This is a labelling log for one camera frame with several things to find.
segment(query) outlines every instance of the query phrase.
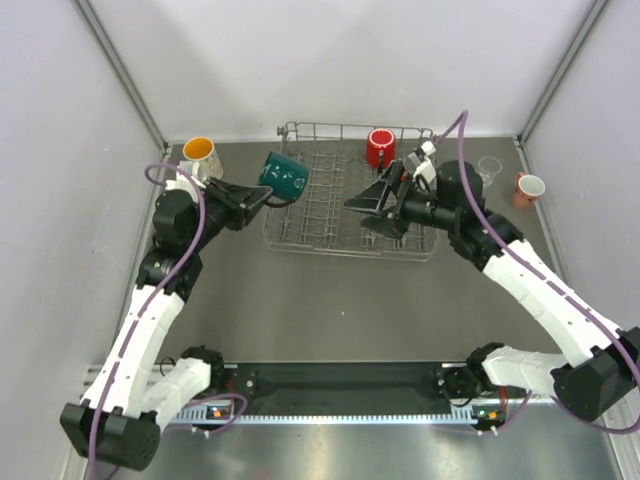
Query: teal mug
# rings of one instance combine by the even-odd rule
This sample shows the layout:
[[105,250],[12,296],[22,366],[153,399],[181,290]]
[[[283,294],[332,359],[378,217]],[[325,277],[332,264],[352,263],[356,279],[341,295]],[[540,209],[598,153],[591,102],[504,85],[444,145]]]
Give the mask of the teal mug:
[[271,152],[258,184],[273,188],[275,198],[293,203],[302,195],[308,180],[307,167],[281,153]]

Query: metal rack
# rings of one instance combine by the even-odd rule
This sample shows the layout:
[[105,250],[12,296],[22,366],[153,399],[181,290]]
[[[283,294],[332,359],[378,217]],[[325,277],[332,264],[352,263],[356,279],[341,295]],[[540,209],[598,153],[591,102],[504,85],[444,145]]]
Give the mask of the metal rack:
[[371,130],[388,128],[396,135],[396,156],[405,155],[433,135],[427,128],[288,122],[278,128],[280,152],[309,169],[302,197],[284,209],[270,209],[264,233],[272,248],[292,252],[426,261],[438,234],[412,225],[401,241],[360,227],[362,214],[343,209],[343,202],[377,178],[365,160]]

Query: clear glass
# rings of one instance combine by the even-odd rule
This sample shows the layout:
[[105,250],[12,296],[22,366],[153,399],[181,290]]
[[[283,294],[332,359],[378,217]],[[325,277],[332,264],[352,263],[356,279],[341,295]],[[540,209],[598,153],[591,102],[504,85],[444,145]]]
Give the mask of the clear glass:
[[486,190],[502,171],[502,163],[496,157],[482,157],[478,160],[477,171],[480,178],[482,178],[483,190]]

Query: wire dish rack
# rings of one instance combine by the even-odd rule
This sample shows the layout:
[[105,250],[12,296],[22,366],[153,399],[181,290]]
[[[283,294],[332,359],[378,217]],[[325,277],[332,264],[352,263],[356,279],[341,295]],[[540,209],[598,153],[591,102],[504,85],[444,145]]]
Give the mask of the wire dish rack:
[[278,128],[280,152],[305,165],[309,180],[298,201],[267,212],[264,233],[272,248],[412,261],[431,257],[438,243],[435,229],[412,225],[402,240],[392,240],[360,227],[364,215],[343,208],[345,200],[377,180],[365,160],[366,138],[374,128],[394,132],[397,157],[433,135],[428,128],[384,125],[288,122]]

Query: wall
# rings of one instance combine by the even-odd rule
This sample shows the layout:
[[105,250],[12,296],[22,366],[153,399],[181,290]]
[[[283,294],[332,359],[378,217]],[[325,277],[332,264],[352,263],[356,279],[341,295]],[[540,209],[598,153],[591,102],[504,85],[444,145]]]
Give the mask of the wall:
[[2,478],[57,475],[104,359],[159,153],[68,0],[0,2]]
[[92,0],[170,140],[289,120],[518,133],[585,0]]
[[612,2],[529,141],[573,286],[620,325],[640,325],[640,3]]

